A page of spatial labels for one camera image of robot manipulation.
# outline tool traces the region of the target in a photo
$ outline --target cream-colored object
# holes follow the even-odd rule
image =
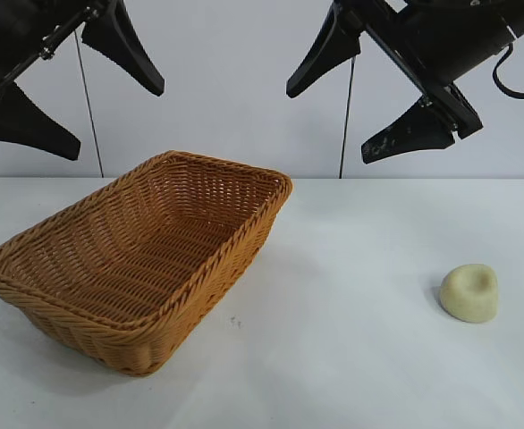
[[[443,280],[439,292],[443,308],[452,316],[482,324],[498,311],[498,282],[487,265],[463,265],[452,270]]]

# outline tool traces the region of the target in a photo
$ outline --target woven basket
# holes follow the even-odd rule
[[[264,244],[283,174],[156,156],[0,247],[0,298],[50,337],[130,375],[155,372]]]

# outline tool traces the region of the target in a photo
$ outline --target white backdrop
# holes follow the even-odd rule
[[[143,45],[166,79],[157,98],[100,54],[80,47],[107,176],[169,149],[267,166],[295,177],[337,177],[349,62],[294,100],[285,82],[308,52],[331,0],[168,3],[127,0]],[[396,7],[402,0],[390,2]],[[402,114],[418,92],[367,36],[357,58],[345,177],[524,177],[524,101],[504,96],[497,58],[459,87],[485,128],[445,151],[364,165],[359,147]],[[503,78],[524,90],[524,38]],[[0,143],[0,175],[96,176],[94,136],[73,38],[19,80],[52,118],[81,139],[80,161]]]

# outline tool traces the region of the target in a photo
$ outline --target white tabletop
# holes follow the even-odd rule
[[[108,181],[0,179],[0,244]],[[149,378],[0,301],[0,429],[524,428],[524,181],[295,182],[255,263]],[[497,272],[488,324],[435,291]]]

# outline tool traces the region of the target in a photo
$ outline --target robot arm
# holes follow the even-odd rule
[[[131,25],[123,0],[0,0],[0,140],[75,160],[80,142],[52,121],[14,81],[50,59],[81,24],[83,43],[160,96],[165,82]]]
[[[384,0],[334,0],[314,45],[290,77],[297,97],[321,76],[360,53],[366,32],[421,93],[396,122],[361,147],[368,164],[423,149],[445,149],[483,125],[454,81],[524,34],[524,0],[405,0],[396,12]],[[494,81],[511,97],[494,69]]]

